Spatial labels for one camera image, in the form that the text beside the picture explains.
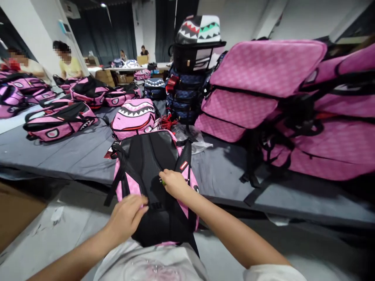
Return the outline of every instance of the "table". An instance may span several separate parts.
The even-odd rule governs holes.
[[[169,62],[158,62],[156,69],[169,70],[171,67],[167,66],[167,64],[169,64]],[[139,71],[139,70],[147,69],[147,67],[140,66],[137,68],[105,68],[105,70],[107,69],[118,73],[119,71]]]
[[[155,102],[160,112],[163,101]],[[111,120],[118,108],[101,108],[98,117]],[[110,186],[115,161],[104,159],[113,142],[112,131],[102,120],[84,131],[54,143],[28,141],[22,126],[0,135],[0,166],[15,168],[32,174],[66,180],[94,181]],[[346,193],[339,185],[322,179],[287,171],[287,180],[275,180],[251,206],[244,200],[252,199],[254,188],[241,183],[246,165],[242,147],[210,136],[206,142],[214,147],[192,156],[192,170],[199,191],[214,203],[247,210],[310,220],[320,224],[375,229],[373,207]],[[267,177],[265,167],[256,175]]]

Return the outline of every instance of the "worker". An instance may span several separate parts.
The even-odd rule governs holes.
[[[81,65],[76,57],[71,56],[71,50],[67,44],[61,41],[54,41],[53,48],[57,55],[61,58],[61,78],[66,79],[68,77],[83,77]]]
[[[159,176],[166,191],[199,215],[243,265],[245,281],[306,281],[255,231],[195,192],[182,174],[165,169]],[[147,203],[138,194],[123,198],[102,230],[29,280],[81,280],[104,258],[94,280],[207,281],[205,267],[189,244],[142,248],[130,239],[148,211]]]
[[[123,60],[123,62],[128,60],[128,57],[125,55],[123,50],[120,51],[120,58]]]
[[[20,70],[18,72],[32,74],[35,77],[43,80],[46,84],[51,84],[51,81],[42,65],[32,59],[29,59],[23,51],[15,47],[9,47],[8,53],[10,56],[9,65],[13,65],[14,63],[12,63],[12,60],[15,60],[19,64]]]
[[[146,50],[144,45],[142,45],[141,49],[142,49],[141,55],[146,55],[147,56],[147,63],[149,63],[150,62],[150,54],[148,53],[148,51]]]

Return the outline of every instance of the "concrete floor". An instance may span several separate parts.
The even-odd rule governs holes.
[[[26,280],[95,234],[106,224],[117,202],[114,199],[107,208],[103,206],[104,199],[103,193],[77,183],[64,187],[0,254],[0,280]],[[59,207],[63,207],[63,215],[54,225],[51,218]],[[277,227],[269,221],[257,220],[245,222],[284,254],[308,281],[363,279],[368,262],[365,250],[294,226]],[[244,268],[210,231],[199,231],[195,238],[210,280],[242,280]],[[98,266],[83,280],[92,280]]]

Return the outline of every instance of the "white shirt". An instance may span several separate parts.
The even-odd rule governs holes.
[[[41,78],[46,84],[48,84],[48,85],[51,84],[51,81],[48,78],[48,76],[46,75],[46,72],[44,71],[44,68],[39,63],[37,63],[36,61],[34,61],[32,59],[29,59],[29,64],[27,66],[25,66],[24,64],[20,64],[20,68],[21,68],[21,70],[23,70],[25,72],[32,72],[32,73],[33,72],[43,72],[44,76],[39,77],[39,78]]]
[[[287,265],[256,265],[245,270],[244,281],[306,281]],[[129,239],[113,249],[95,273],[94,281],[208,281],[206,269],[189,244],[142,248]]]

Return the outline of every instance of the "plastic bag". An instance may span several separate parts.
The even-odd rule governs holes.
[[[175,133],[175,137],[178,141],[184,141],[188,137],[195,139],[196,141],[191,144],[191,154],[198,154],[204,151],[206,148],[213,147],[214,145],[205,142],[202,136],[202,132],[193,125],[189,126],[189,132],[187,131],[186,125],[178,123],[172,127],[171,130]]]

